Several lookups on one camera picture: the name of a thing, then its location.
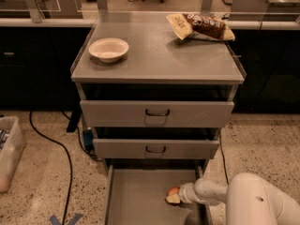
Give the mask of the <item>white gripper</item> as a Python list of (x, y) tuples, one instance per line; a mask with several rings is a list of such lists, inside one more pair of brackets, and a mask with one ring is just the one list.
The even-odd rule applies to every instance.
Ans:
[(166, 202), (169, 204), (195, 203), (197, 197), (195, 196), (194, 184), (186, 183), (179, 188), (179, 195), (173, 194), (166, 197)]

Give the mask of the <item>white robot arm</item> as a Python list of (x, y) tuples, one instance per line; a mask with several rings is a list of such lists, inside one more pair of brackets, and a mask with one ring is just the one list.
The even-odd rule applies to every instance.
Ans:
[(300, 204), (260, 176), (242, 172), (228, 186), (199, 178), (173, 187), (167, 203), (226, 205), (226, 225), (300, 225)]

